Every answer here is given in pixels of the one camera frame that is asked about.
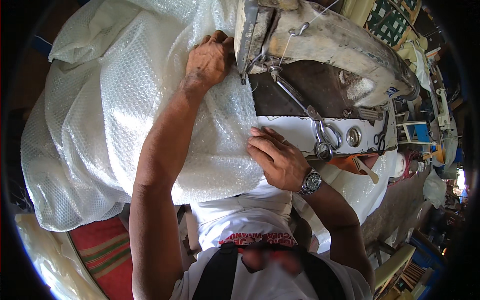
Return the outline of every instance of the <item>industrial sewing machine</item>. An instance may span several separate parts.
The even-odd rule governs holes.
[[[305,0],[240,0],[235,55],[257,115],[310,117],[313,153],[325,161],[394,149],[390,99],[413,100],[420,91],[388,45]],[[386,135],[383,149],[374,141],[379,132]]]

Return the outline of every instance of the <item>black scissors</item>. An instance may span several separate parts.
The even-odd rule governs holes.
[[[387,133],[389,116],[390,116],[390,111],[387,110],[387,112],[385,113],[384,127],[382,131],[373,137],[373,142],[375,143],[375,145],[377,145],[377,153],[380,156],[382,156],[385,151],[385,134]]]

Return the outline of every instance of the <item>backpack strap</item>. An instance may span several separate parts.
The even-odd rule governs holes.
[[[237,259],[237,245],[233,242],[222,244],[205,266],[192,300],[230,300]]]
[[[333,270],[320,258],[297,246],[305,274],[319,299],[346,300],[345,291]]]

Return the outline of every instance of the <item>red striped fabric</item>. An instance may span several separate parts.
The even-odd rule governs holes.
[[[118,217],[70,231],[82,261],[110,300],[131,300],[132,255],[128,232]]]

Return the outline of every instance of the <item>wristwatch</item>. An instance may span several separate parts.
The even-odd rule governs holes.
[[[313,194],[320,188],[321,184],[322,177],[312,168],[307,176],[305,176],[303,179],[303,184],[298,194],[302,196]]]

